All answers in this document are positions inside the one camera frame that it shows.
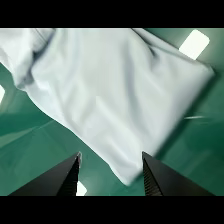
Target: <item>white cloth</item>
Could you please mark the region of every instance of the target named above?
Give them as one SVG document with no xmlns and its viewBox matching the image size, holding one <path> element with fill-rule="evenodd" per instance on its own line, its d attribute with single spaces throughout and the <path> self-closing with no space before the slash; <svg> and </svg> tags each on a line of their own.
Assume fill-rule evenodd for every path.
<svg viewBox="0 0 224 224">
<path fill-rule="evenodd" d="M 126 185 L 213 75 L 143 29 L 9 30 L 0 29 L 0 56 L 15 84 Z"/>
</svg>

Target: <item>fabric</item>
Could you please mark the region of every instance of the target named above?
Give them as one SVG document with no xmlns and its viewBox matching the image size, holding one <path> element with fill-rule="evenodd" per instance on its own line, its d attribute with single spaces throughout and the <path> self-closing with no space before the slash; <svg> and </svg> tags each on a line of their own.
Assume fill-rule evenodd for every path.
<svg viewBox="0 0 224 224">
<path fill-rule="evenodd" d="M 142 151 L 158 152 L 213 76 L 138 28 L 0 29 L 0 59 L 126 185 L 142 171 Z"/>
</svg>

